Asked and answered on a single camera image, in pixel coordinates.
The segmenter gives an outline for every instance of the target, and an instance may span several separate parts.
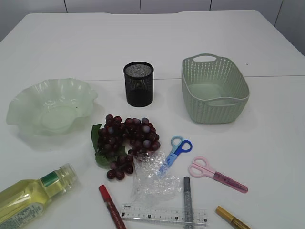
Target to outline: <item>cooking oil bottle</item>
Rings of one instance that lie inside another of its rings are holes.
[[[19,229],[33,221],[76,180],[72,166],[65,164],[39,180],[21,180],[0,192],[0,229]]]

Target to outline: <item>marker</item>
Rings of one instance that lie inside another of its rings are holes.
[[[105,185],[101,185],[99,187],[99,190],[100,190],[100,193],[104,199],[104,202],[106,203],[107,205],[107,208],[108,208],[108,211],[114,221],[114,224],[116,226],[117,229],[126,229],[124,223],[123,223],[123,220],[118,212],[118,210],[116,209]]]
[[[190,178],[184,177],[184,212],[185,212],[185,222],[193,223],[193,207],[192,207],[192,195],[191,195],[191,185]],[[185,229],[193,229],[193,225],[185,225]]]
[[[240,221],[238,218],[232,216],[229,212],[224,210],[221,206],[218,206],[216,208],[216,213],[220,215],[222,218],[224,218],[225,221],[231,224],[232,227],[236,229],[251,229],[247,225],[245,225],[242,221]]]

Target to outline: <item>blue scissors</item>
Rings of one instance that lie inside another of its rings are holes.
[[[174,143],[174,141],[176,139],[179,140],[179,143],[177,145]],[[183,146],[185,144],[189,145],[188,149],[183,149]],[[193,148],[192,143],[189,140],[184,140],[183,137],[181,137],[181,136],[174,136],[174,137],[172,137],[171,145],[172,145],[173,148],[172,148],[170,154],[167,156],[167,158],[165,160],[165,163],[160,167],[160,171],[159,172],[161,174],[165,171],[166,168],[169,168],[174,163],[174,161],[177,159],[177,157],[181,153],[190,152],[192,150],[192,148]]]

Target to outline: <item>white wall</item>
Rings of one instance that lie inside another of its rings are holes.
[[[256,10],[275,24],[282,0],[212,0],[211,10]]]
[[[0,0],[0,41],[29,13],[66,12],[63,0]]]
[[[284,0],[275,27],[305,56],[305,0]]]
[[[66,0],[68,13],[140,13],[140,0]]]
[[[141,13],[209,11],[211,0],[141,0]]]

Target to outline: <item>gold marker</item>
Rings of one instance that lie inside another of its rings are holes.
[[[242,221],[240,221],[238,218],[232,216],[229,212],[224,210],[221,206],[218,206],[216,208],[216,213],[220,215],[222,218],[224,218],[225,221],[230,223],[231,226],[236,229],[251,229],[247,225],[245,225]]]

